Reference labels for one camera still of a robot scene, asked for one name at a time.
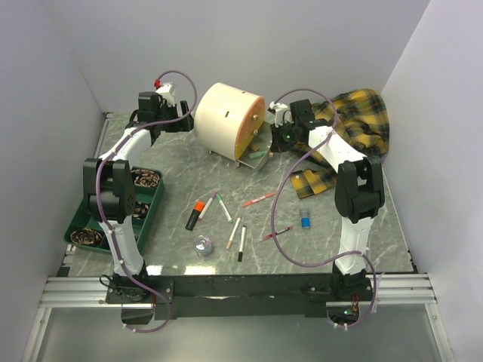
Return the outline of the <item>round drawer organizer box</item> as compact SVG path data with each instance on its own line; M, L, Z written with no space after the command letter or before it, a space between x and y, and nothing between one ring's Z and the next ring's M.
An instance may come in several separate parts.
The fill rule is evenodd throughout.
M194 133L198 143L208 151L253 170L266 163L272 145L264 98L220 82L212 85L200 100L195 111ZM259 151L266 154L251 160L250 145L258 145Z

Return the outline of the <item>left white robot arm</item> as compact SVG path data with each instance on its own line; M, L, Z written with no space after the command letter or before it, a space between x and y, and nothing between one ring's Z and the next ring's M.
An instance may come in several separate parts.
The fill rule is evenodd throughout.
M131 115L122 137L108 152L83 163L84 200L107 238L114 259L114 273L132 276L124 286L124 294L132 302L146 301L151 285L139 277L146 267L132 226L135 189L131 167L153 146L161 132L188 132L192 128L193 117L188 104L184 100L177 103L173 90L159 88L141 92L138 108Z

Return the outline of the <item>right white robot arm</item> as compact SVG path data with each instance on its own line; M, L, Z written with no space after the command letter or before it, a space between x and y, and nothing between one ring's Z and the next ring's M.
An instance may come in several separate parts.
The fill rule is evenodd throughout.
M307 144L336 171L334 202L342 217L339 254L334 261L342 274L331 282L331 292L347 300L357 291L350 275L365 269L366 262L355 251L364 253L374 219L384 205L385 193L380 159L368 157L354 149L337 134L333 125L317 119L308 100L290 105L272 101L269 111L275 116L272 125L272 150L282 152L297 142Z

